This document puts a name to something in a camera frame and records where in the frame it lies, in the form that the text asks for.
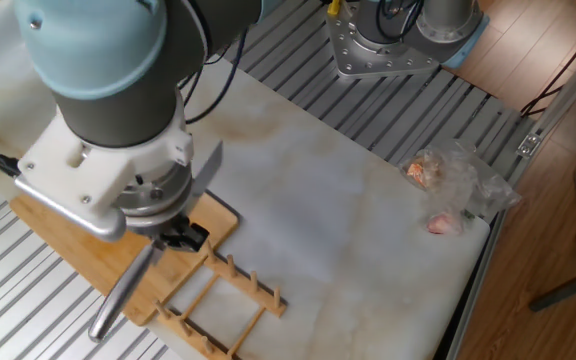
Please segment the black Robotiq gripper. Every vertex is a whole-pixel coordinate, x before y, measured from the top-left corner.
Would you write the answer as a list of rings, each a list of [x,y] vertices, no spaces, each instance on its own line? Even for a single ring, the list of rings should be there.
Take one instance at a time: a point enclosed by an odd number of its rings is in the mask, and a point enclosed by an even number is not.
[[[209,236],[207,229],[190,223],[183,214],[175,215],[162,224],[138,228],[137,233],[161,239],[173,250],[183,252],[199,252]]]

